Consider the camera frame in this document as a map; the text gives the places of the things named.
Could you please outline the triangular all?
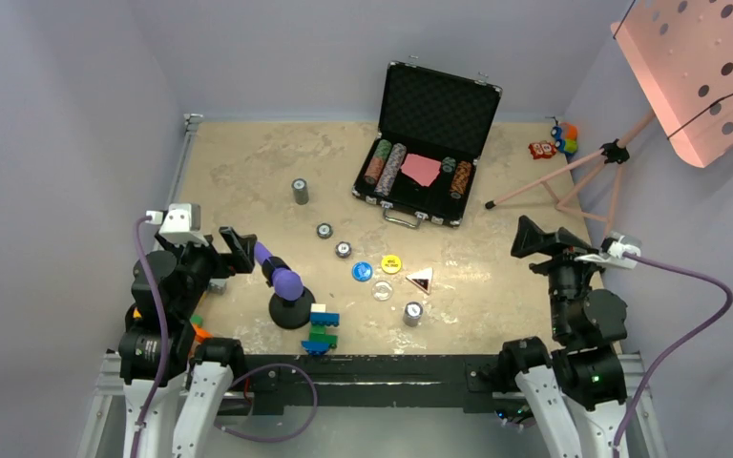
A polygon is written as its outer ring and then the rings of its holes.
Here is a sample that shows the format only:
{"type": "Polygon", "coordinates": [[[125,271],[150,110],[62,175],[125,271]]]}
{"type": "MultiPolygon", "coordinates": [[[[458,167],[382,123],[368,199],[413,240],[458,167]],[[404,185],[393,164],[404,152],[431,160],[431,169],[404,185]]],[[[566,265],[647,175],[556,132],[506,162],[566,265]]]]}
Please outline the triangular all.
{"type": "Polygon", "coordinates": [[[432,287],[433,268],[427,267],[422,270],[406,275],[406,280],[420,289],[426,295],[429,295],[432,287]]]}

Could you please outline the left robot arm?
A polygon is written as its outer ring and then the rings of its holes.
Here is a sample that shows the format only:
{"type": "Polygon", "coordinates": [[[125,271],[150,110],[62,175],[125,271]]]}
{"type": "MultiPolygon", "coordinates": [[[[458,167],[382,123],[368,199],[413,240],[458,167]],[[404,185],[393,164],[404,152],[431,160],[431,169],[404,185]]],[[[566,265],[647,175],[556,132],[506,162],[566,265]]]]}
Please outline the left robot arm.
{"type": "Polygon", "coordinates": [[[229,248],[226,253],[219,253],[212,243],[176,247],[169,241],[163,249],[147,253],[139,235],[145,222],[139,219],[134,226],[134,302],[118,345],[126,401],[123,454],[168,457],[178,395],[196,337],[191,317],[211,281],[253,272],[258,238],[225,226],[220,235],[229,248]]]}

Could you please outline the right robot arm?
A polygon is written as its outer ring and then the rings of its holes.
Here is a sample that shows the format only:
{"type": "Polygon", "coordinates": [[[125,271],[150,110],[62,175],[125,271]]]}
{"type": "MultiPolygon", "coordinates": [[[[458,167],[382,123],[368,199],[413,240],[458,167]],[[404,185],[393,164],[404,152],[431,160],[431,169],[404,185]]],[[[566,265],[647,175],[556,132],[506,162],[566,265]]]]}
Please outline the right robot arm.
{"type": "Polygon", "coordinates": [[[495,388],[524,395],[551,456],[622,456],[615,420],[628,395],[614,344],[627,335],[627,305],[592,287],[592,277],[604,269],[598,250],[563,227],[546,232],[522,216],[511,254],[546,256],[530,269],[548,280],[559,348],[548,351],[537,337],[504,343],[492,372],[495,388]]]}

